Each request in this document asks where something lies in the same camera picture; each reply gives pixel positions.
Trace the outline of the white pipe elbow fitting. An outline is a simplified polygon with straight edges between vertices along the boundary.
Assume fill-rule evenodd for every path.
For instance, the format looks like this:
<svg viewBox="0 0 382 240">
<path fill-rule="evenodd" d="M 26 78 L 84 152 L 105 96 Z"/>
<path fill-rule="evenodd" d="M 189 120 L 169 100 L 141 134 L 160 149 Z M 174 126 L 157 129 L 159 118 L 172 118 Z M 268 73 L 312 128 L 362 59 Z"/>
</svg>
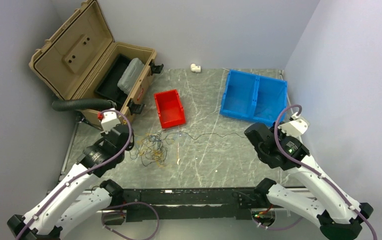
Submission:
<svg viewBox="0 0 382 240">
<path fill-rule="evenodd" d="M 196 64 L 192 63 L 190 65 L 190 70 L 193 73 L 200 73 L 201 72 L 201 67 L 199 65 L 196 65 Z"/>
</svg>

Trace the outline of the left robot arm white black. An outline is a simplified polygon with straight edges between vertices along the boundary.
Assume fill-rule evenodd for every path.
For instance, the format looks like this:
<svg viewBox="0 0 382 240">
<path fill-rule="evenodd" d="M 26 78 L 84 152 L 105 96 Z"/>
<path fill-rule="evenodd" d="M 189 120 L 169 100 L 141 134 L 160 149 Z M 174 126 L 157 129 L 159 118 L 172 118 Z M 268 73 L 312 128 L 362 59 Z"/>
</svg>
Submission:
<svg viewBox="0 0 382 240">
<path fill-rule="evenodd" d="M 133 129 L 116 124 L 105 129 L 101 138 L 86 147 L 61 182 L 35 207 L 14 214 L 7 226 L 17 240 L 60 240 L 98 210 L 118 209 L 124 190 L 115 181 L 103 180 L 91 194 L 83 192 L 124 160 L 134 147 Z"/>
</svg>

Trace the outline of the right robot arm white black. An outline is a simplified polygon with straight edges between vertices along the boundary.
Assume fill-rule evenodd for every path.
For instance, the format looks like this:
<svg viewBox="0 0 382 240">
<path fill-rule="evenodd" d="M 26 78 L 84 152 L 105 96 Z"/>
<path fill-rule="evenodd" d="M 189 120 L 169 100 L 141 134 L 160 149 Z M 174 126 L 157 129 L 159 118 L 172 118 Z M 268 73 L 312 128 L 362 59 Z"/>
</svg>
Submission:
<svg viewBox="0 0 382 240">
<path fill-rule="evenodd" d="M 307 129 L 304 120 L 292 120 L 282 122 L 278 128 L 255 123 L 244 131 L 261 162 L 293 175 L 314 196 L 304 197 L 265 178 L 254 188 L 254 201 L 261 208 L 278 205 L 300 215 L 329 240 L 354 240 L 373 207 L 353 199 L 340 187 L 331 186 L 332 180 L 298 139 Z"/>
</svg>

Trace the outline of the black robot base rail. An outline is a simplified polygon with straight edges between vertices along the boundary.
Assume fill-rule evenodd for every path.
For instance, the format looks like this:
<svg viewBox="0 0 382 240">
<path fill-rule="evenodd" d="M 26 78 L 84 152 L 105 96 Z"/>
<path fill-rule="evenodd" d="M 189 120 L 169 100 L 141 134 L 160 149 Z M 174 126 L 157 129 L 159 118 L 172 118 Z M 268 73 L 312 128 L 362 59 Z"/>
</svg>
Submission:
<svg viewBox="0 0 382 240">
<path fill-rule="evenodd" d="M 112 180 L 104 180 L 91 191 L 109 192 L 111 202 L 104 212 L 106 220 L 115 224 L 115 213 L 126 222 L 145 220 L 187 220 L 234 218 L 271 223 L 274 205 L 253 187 L 221 188 L 122 188 Z"/>
</svg>

